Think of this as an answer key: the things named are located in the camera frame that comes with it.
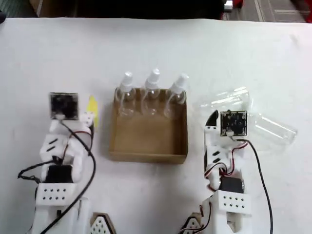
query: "floor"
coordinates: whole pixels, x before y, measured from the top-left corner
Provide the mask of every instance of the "floor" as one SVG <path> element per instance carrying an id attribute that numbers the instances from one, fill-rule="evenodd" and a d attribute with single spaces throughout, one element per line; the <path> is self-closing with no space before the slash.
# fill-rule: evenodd
<path id="1" fill-rule="evenodd" d="M 244 0 L 242 9 L 226 13 L 223 20 L 305 22 L 309 12 L 304 0 Z"/>
<path id="2" fill-rule="evenodd" d="M 29 0 L 0 0 L 0 9 L 8 17 L 36 17 Z M 309 7 L 305 0 L 244 0 L 242 9 L 234 9 L 224 20 L 260 22 L 305 22 Z"/>

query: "open box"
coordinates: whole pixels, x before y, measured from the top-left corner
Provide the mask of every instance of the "open box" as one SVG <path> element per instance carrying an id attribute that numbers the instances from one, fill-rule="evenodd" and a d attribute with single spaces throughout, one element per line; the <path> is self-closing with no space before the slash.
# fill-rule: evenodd
<path id="1" fill-rule="evenodd" d="M 177 120 L 163 115 L 165 89 L 159 95 L 159 114 L 141 113 L 140 89 L 136 89 L 136 113 L 131 119 L 118 115 L 114 98 L 110 155 L 112 160 L 183 163 L 188 153 L 186 102 Z"/>

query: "white spray cap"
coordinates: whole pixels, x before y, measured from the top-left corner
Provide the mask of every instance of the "white spray cap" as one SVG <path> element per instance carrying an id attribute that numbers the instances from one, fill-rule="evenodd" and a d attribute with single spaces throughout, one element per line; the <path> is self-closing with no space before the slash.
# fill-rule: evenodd
<path id="1" fill-rule="evenodd" d="M 179 78 L 173 83 L 170 90 L 175 94 L 182 93 L 187 87 L 187 80 L 189 76 L 185 73 L 182 73 Z"/>
<path id="2" fill-rule="evenodd" d="M 150 76 L 145 81 L 146 88 L 157 89 L 158 88 L 159 75 L 160 75 L 160 72 L 157 68 L 152 70 Z"/>
<path id="3" fill-rule="evenodd" d="M 126 72 L 120 84 L 120 90 L 124 93 L 130 92 L 132 89 L 132 73 Z"/>

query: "white table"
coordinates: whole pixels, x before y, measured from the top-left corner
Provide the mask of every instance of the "white table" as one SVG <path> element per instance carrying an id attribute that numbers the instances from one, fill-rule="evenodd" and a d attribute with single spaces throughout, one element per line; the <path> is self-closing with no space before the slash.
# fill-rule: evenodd
<path id="1" fill-rule="evenodd" d="M 40 162 L 49 126 L 48 93 L 93 94 L 100 128 L 97 174 L 87 196 L 110 215 L 118 234 L 174 234 L 211 192 L 203 179 L 203 135 L 188 112 L 183 165 L 113 162 L 108 157 L 110 103 L 125 71 L 140 87 L 158 67 L 169 87 L 186 72 L 188 105 L 198 95 L 247 86 L 259 110 L 299 130 L 282 154 L 259 152 L 273 207 L 274 233 L 311 229 L 312 25 L 131 19 L 7 19 L 0 25 L 0 233 L 25 233 L 35 183 L 17 179 Z M 254 156 L 245 179 L 253 198 L 254 234 L 269 233 L 269 212 Z M 91 173 L 87 160 L 85 181 Z"/>

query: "circuit board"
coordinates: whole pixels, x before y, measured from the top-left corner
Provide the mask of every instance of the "circuit board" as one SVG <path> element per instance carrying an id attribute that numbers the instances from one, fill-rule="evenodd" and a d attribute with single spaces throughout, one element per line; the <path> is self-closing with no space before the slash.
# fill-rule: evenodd
<path id="1" fill-rule="evenodd" d="M 64 115 L 65 119 L 78 120 L 77 93 L 50 93 L 51 119 L 56 115 Z"/>
<path id="2" fill-rule="evenodd" d="M 222 137 L 246 136 L 247 135 L 247 111 L 224 111 L 221 112 Z"/>

